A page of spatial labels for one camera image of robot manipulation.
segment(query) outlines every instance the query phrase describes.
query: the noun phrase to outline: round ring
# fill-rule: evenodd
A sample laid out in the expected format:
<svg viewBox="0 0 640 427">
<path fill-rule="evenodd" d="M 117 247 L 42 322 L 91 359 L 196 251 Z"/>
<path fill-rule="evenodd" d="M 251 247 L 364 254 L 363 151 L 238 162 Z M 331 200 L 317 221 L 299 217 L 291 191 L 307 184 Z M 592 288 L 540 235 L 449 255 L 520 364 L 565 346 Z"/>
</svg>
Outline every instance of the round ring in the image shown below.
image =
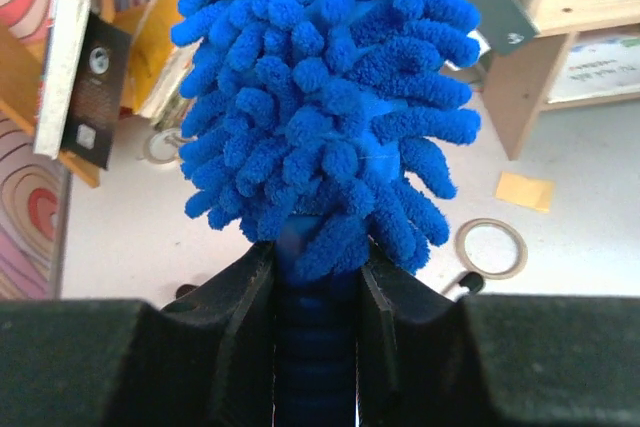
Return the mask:
<svg viewBox="0 0 640 427">
<path fill-rule="evenodd" d="M 480 226 L 497 227 L 498 229 L 506 233 L 509 237 L 511 237 L 511 239 L 515 242 L 516 248 L 518 249 L 518 256 L 514 264 L 507 270 L 497 273 L 487 272 L 474 264 L 469 258 L 469 255 L 467 254 L 467 248 L 465 246 L 467 235 L 469 234 L 469 232 L 471 232 L 471 230 Z M 529 256 L 527 244 L 525 243 L 522 236 L 518 233 L 518 231 L 511 227 L 509 224 L 506 224 L 497 219 L 474 219 L 465 223 L 462 227 L 460 227 L 458 233 L 456 234 L 455 248 L 460 261 L 464 264 L 467 270 L 477 272 L 486 279 L 490 280 L 506 280 L 518 275 L 520 272 L 522 272 L 522 269 L 524 269 L 525 265 L 527 264 L 527 258 Z"/>
<path fill-rule="evenodd" d="M 180 147 L 186 142 L 187 140 L 180 136 L 180 129 L 178 127 L 155 132 L 144 142 L 142 146 L 142 156 L 152 164 L 170 164 L 180 158 Z M 158 153 L 154 152 L 154 149 L 158 146 L 169 147 L 168 152 L 165 152 L 165 156 L 159 157 Z"/>
</svg>

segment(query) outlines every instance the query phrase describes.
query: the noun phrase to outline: blue chenille strands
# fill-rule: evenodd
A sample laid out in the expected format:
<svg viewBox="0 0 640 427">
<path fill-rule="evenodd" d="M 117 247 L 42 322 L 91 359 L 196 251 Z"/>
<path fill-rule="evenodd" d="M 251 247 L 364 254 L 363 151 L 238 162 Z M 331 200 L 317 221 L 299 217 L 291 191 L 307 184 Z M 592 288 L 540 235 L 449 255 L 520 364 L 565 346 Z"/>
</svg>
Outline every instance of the blue chenille strands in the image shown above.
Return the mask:
<svg viewBox="0 0 640 427">
<path fill-rule="evenodd" d="M 440 139 L 474 141 L 471 91 L 439 73 L 472 65 L 479 23 L 464 0 L 180 0 L 178 46 L 201 41 L 182 95 L 183 171 L 200 190 L 186 212 L 214 229 L 241 219 L 276 240 L 290 214 L 321 215 L 292 283 L 359 268 L 369 236 L 415 272 L 447 224 L 406 180 L 437 198 L 455 187 Z"/>
</svg>

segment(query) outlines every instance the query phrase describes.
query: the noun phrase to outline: wooden cabinet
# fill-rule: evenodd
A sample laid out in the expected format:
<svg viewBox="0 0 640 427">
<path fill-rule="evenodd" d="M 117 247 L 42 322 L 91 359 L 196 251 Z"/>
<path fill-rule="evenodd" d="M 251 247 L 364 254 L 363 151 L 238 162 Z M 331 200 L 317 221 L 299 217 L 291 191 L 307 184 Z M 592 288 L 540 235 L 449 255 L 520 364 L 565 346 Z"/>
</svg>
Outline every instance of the wooden cabinet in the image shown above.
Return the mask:
<svg viewBox="0 0 640 427">
<path fill-rule="evenodd" d="M 640 92 L 584 101 L 548 103 L 553 82 L 582 32 L 640 23 L 640 0 L 521 0 L 538 38 L 509 56 L 494 55 L 484 102 L 507 156 L 516 159 L 545 110 L 640 98 Z"/>
<path fill-rule="evenodd" d="M 116 14 L 113 0 L 100 0 L 100 16 L 125 31 L 135 29 L 144 6 Z M 28 135 L 36 130 L 38 89 L 44 58 L 44 42 L 23 45 L 9 29 L 0 25 L 0 109 Z M 127 106 L 128 89 L 123 95 Z M 100 169 L 71 152 L 58 158 L 71 172 L 90 187 L 100 184 Z"/>
</svg>

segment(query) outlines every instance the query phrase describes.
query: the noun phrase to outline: white floor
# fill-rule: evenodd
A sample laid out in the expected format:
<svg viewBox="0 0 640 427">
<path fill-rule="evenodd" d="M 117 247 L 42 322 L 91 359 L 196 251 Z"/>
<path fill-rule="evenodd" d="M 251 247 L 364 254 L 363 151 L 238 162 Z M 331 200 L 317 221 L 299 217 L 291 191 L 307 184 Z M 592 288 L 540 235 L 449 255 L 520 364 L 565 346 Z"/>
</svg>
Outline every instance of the white floor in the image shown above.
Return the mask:
<svg viewBox="0 0 640 427">
<path fill-rule="evenodd" d="M 473 106 L 485 114 L 476 97 Z M 525 270 L 489 282 L 485 292 L 640 295 L 640 104 L 545 113 L 521 159 L 509 162 L 485 116 L 471 147 L 445 147 L 459 196 L 439 205 L 455 231 L 493 217 L 515 227 L 529 247 Z M 191 221 L 183 204 L 193 192 L 176 164 L 141 157 L 149 135 L 140 119 L 119 126 L 111 170 L 91 190 L 74 182 L 63 296 L 139 297 L 161 306 L 182 283 L 200 283 L 248 248 L 237 228 Z M 493 197 L 500 172 L 553 180 L 548 214 Z M 418 277 L 441 289 L 461 264 L 453 243 L 436 249 Z M 472 259 L 487 270 L 509 265 L 515 252 L 492 229 L 472 233 Z"/>
</svg>

